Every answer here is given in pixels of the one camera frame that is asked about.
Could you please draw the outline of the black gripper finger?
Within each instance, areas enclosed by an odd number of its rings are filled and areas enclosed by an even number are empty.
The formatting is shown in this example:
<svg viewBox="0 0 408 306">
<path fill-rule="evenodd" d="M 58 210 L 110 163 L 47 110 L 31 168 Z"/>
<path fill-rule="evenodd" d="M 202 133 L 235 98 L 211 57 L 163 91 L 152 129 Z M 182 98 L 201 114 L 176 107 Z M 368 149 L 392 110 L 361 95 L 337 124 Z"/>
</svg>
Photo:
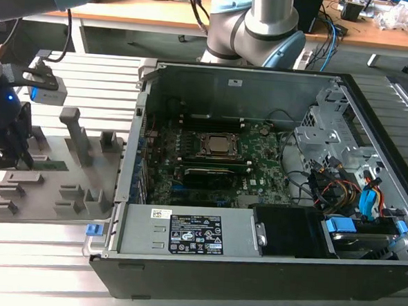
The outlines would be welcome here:
<svg viewBox="0 0 408 306">
<path fill-rule="evenodd" d="M 21 146 L 17 135 L 9 127 L 0 129 L 0 168 L 16 168 Z"/>
<path fill-rule="evenodd" d="M 26 164 L 26 167 L 31 170 L 34 165 L 28 148 L 28 139 L 32 137 L 32 116 L 30 102 L 22 102 L 22 107 L 17 119 L 17 135 L 19 138 L 19 150 L 17 151 L 19 158 Z"/>
</svg>

